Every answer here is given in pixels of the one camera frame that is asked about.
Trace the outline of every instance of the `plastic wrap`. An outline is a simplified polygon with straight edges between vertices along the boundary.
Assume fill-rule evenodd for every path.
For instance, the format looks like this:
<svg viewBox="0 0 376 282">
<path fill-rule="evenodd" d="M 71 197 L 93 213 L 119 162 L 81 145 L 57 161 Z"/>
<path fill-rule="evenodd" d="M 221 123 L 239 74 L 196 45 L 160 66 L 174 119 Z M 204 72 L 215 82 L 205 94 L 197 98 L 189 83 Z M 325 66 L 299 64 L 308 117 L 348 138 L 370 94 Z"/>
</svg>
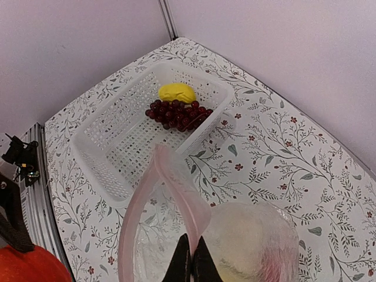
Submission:
<svg viewBox="0 0 376 282">
<path fill-rule="evenodd" d="M 269 204 L 223 203 L 203 234 L 224 282 L 297 282 L 298 235 Z"/>
<path fill-rule="evenodd" d="M 177 241 L 185 232 L 188 235 L 191 254 L 194 254 L 199 239 L 210 222 L 210 207 L 201 198 L 189 175 L 181 156 L 166 146 L 156 146 L 150 165 L 135 190 L 124 216 L 118 252 L 120 282 L 134 282 L 135 276 L 137 281 L 143 282 L 155 282 L 156 279 L 162 279 Z M 163 241 L 158 236 L 160 230 L 154 230 L 156 236 L 147 236 L 147 240 L 140 240 L 140 237 L 136 236 L 137 227 L 140 227 L 144 206 L 151 197 L 154 187 L 155 197 L 168 199 L 169 202 L 172 202 L 172 198 L 174 199 L 171 203 L 174 206 L 172 209 L 183 220 L 185 229 L 178 229 Z M 168 226 L 171 223 L 173 227 L 174 219 L 169 220 L 166 216 L 163 217 L 157 213 L 158 211 L 146 221 L 141 220 L 142 224 L 147 223 L 152 226 L 153 221 L 156 220 L 159 225 Z M 136 267 L 134 268 L 135 249 Z"/>
</svg>

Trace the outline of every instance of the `grape cluster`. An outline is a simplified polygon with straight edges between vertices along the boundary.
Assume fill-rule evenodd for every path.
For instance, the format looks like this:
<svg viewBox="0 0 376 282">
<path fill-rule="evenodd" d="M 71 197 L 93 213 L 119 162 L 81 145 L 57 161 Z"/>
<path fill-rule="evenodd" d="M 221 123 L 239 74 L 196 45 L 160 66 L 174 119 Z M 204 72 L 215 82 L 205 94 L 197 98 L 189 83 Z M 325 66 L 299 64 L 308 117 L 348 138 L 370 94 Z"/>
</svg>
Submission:
<svg viewBox="0 0 376 282">
<path fill-rule="evenodd" d="M 176 127 L 178 131 L 184 132 L 198 128 L 212 112 L 212 109 L 200 106 L 198 101 L 187 105 L 178 100 L 172 103 L 155 100 L 150 104 L 150 109 L 145 111 L 145 115 L 161 123 L 164 129 Z"/>
</svg>

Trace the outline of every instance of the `table surface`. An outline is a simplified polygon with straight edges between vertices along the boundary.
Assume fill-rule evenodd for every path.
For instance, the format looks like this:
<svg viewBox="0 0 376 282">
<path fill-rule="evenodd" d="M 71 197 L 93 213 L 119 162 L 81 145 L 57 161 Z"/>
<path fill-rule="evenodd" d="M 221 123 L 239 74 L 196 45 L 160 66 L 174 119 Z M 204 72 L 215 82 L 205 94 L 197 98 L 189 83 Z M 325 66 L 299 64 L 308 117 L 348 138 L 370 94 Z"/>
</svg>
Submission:
<svg viewBox="0 0 376 282">
<path fill-rule="evenodd" d="M 272 89 L 186 38 L 124 67 L 46 122 L 53 205 L 76 280 L 118 280 L 125 210 L 109 207 L 92 189 L 69 139 L 119 86 L 166 60 L 218 76 L 236 93 L 201 150 L 187 159 L 202 196 L 212 206 L 265 201 L 286 209 L 300 237 L 300 281 L 373 281 L 375 181 L 325 130 Z M 158 212 L 156 202 L 150 199 L 148 213 Z"/>
</svg>

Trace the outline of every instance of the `clear plastic container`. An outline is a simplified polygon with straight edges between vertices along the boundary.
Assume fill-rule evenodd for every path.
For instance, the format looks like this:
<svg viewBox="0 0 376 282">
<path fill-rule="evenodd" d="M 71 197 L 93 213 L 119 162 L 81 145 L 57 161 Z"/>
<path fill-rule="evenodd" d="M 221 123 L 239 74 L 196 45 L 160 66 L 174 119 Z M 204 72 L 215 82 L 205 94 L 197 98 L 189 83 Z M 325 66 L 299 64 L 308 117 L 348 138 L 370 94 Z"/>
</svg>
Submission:
<svg viewBox="0 0 376 282">
<path fill-rule="evenodd" d="M 194 132 L 165 130 L 145 116 L 158 90 L 168 83 L 191 86 L 197 100 L 214 112 Z M 97 191 L 112 207 L 125 207 L 147 168 L 155 144 L 186 156 L 214 129 L 234 97 L 233 88 L 212 75 L 183 64 L 162 62 L 146 69 L 84 121 L 70 145 L 76 161 Z"/>
</svg>

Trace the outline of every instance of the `lemon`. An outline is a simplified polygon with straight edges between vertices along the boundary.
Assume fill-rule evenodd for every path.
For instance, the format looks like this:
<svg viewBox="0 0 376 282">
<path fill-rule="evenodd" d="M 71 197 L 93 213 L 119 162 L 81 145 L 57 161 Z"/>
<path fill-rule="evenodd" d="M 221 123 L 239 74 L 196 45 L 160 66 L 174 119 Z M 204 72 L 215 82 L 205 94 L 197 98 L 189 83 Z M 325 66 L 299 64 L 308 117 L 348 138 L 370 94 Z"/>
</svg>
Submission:
<svg viewBox="0 0 376 282">
<path fill-rule="evenodd" d="M 186 104 L 191 104 L 196 100 L 196 95 L 192 87 L 184 83 L 171 83 L 163 85 L 159 91 L 159 98 L 162 101 L 172 102 L 175 99 L 184 102 Z"/>
</svg>

